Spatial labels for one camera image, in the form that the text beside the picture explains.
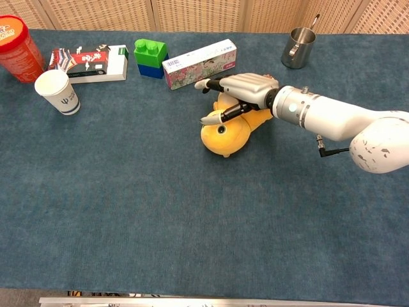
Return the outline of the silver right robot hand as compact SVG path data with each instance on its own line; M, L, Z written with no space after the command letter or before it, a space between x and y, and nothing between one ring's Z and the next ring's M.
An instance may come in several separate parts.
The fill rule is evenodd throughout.
M217 125L255 110L271 109L280 90L279 82L272 77L254 73L227 75L217 79L203 79L195 83L195 89L208 93L217 90L236 98L238 102L218 115L200 119L202 125Z

